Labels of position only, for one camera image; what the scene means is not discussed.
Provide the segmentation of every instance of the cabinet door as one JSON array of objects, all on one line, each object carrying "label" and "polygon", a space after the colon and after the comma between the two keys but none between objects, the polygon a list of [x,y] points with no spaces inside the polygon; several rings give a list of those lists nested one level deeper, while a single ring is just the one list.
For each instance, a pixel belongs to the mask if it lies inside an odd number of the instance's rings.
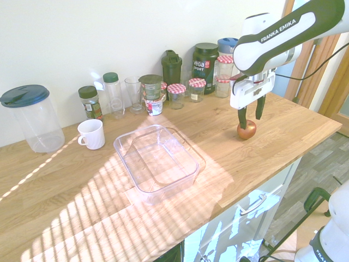
[{"label": "cabinet door", "polygon": [[258,252],[299,161],[185,239],[185,262],[239,261]]}]

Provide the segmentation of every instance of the blue lid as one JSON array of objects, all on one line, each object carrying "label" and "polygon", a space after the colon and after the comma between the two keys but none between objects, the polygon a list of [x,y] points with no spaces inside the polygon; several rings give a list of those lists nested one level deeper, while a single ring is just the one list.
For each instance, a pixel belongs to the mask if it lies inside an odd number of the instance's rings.
[{"label": "blue lid", "polygon": [[218,51],[221,53],[233,53],[234,47],[236,46],[237,42],[238,39],[231,37],[219,39]]},{"label": "blue lid", "polygon": [[21,108],[36,104],[50,94],[44,86],[27,85],[13,88],[0,97],[0,102],[7,108]]}]

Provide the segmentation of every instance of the drawer handle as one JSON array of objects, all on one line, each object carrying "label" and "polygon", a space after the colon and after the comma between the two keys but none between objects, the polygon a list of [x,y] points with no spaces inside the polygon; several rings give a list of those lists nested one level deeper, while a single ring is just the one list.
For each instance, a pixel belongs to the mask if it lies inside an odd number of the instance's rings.
[{"label": "drawer handle", "polygon": [[241,215],[241,216],[245,216],[245,215],[247,215],[248,213],[252,212],[253,210],[256,210],[260,205],[263,204],[264,201],[267,200],[267,195],[265,195],[265,194],[260,194],[260,199],[261,199],[261,201],[260,201],[257,205],[255,205],[254,207],[252,207],[251,209],[245,210],[245,209],[243,209],[243,208],[240,206],[240,209],[241,209],[240,215]]}]

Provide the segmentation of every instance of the clear plastic container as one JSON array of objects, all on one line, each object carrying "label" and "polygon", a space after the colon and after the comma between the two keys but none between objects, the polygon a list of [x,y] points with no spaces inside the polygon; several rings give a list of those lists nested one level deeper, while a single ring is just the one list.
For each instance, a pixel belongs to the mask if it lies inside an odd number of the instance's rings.
[{"label": "clear plastic container", "polygon": [[106,73],[103,75],[103,81],[111,115],[115,119],[123,118],[125,116],[125,105],[118,74],[114,72]]},{"label": "clear plastic container", "polygon": [[34,152],[50,153],[64,144],[64,134],[49,99],[49,91],[40,85],[20,86],[0,98],[21,126]]},{"label": "clear plastic container", "polygon": [[150,205],[189,188],[199,172],[192,155],[157,124],[119,136],[114,147],[142,200]]}]

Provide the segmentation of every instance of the black cable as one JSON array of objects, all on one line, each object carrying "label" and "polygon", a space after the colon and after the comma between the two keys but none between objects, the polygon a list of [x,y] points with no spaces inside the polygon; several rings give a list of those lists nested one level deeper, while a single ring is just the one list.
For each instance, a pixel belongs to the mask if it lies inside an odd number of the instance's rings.
[{"label": "black cable", "polygon": [[349,43],[345,44],[344,46],[342,46],[340,49],[338,49],[333,55],[331,55],[330,57],[328,57],[314,72],[312,72],[310,75],[308,75],[305,78],[292,78],[290,76],[286,76],[286,75],[279,75],[279,74],[275,74],[277,76],[281,76],[283,78],[289,78],[289,79],[293,79],[293,80],[298,80],[298,81],[302,81],[305,79],[308,79],[309,77],[313,76],[317,71],[320,70],[320,68],[326,64],[332,57],[334,57],[337,53],[339,53],[343,48],[347,47],[349,45]]},{"label": "black cable", "polygon": [[262,258],[272,258],[272,259],[275,259],[276,261],[279,261],[279,262],[285,262],[279,258],[273,257],[272,255],[264,255],[264,256],[260,257],[258,261],[260,262]]}]

